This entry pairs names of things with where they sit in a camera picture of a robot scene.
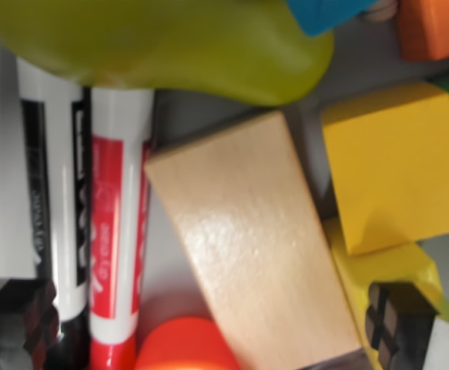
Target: natural wood block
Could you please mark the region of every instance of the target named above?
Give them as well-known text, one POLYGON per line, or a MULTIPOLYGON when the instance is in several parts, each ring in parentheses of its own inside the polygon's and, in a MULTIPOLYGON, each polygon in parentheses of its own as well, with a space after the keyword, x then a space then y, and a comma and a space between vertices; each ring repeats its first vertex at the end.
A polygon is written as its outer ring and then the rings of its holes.
POLYGON ((397 24, 406 60, 449 57, 449 0, 401 0, 397 24))
POLYGON ((381 370, 378 351, 371 348, 366 334, 369 290, 375 281, 411 281, 432 287, 442 294, 440 277, 434 261, 415 243, 407 243, 376 253, 350 256, 338 219, 324 223, 332 255, 350 303, 361 342, 374 370, 381 370))
POLYGON ((360 349, 280 113, 161 153, 146 171, 243 370, 360 349))
POLYGON ((449 95, 426 82, 348 99, 323 135, 350 254, 449 233, 449 95))

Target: red marker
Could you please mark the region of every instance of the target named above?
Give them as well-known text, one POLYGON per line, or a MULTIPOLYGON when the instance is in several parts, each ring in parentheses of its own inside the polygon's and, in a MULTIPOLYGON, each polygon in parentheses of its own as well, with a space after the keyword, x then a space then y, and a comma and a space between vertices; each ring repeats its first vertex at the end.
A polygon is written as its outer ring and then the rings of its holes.
POLYGON ((152 90, 92 89, 91 370, 135 363, 152 101, 152 90))

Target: yellow wooden cube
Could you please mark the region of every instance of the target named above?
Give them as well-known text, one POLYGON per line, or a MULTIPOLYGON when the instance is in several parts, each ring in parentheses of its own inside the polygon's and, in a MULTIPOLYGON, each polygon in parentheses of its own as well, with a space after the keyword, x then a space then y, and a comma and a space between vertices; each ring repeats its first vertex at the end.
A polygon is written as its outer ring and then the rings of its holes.
POLYGON ((449 233, 449 94, 398 86, 327 107, 323 134, 347 251, 449 233))
POLYGON ((368 290, 375 281, 411 281, 430 298, 438 309, 445 303, 440 276, 434 261, 417 244, 409 242, 397 247, 360 256, 350 256, 338 219, 324 223, 323 228, 332 248, 333 260, 351 306, 361 343, 374 370, 382 370, 378 351, 370 347, 365 324, 370 306, 368 290))

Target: marker cap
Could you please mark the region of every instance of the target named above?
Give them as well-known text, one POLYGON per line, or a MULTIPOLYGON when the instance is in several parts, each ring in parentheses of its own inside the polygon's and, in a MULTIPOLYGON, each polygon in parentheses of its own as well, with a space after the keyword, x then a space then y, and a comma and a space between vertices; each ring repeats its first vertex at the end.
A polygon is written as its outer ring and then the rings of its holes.
POLYGON ((132 370, 135 366, 135 334, 116 345, 91 342, 90 370, 132 370))

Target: marker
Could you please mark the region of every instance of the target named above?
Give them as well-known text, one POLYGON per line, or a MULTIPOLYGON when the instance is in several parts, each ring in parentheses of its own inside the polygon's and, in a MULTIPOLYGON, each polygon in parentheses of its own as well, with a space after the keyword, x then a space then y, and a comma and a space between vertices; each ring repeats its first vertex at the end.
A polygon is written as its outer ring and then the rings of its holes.
POLYGON ((45 369, 89 361, 89 125, 82 89, 18 59, 37 275, 51 278, 60 318, 45 369))
POLYGON ((152 90, 92 89, 91 370, 132 369, 152 90))

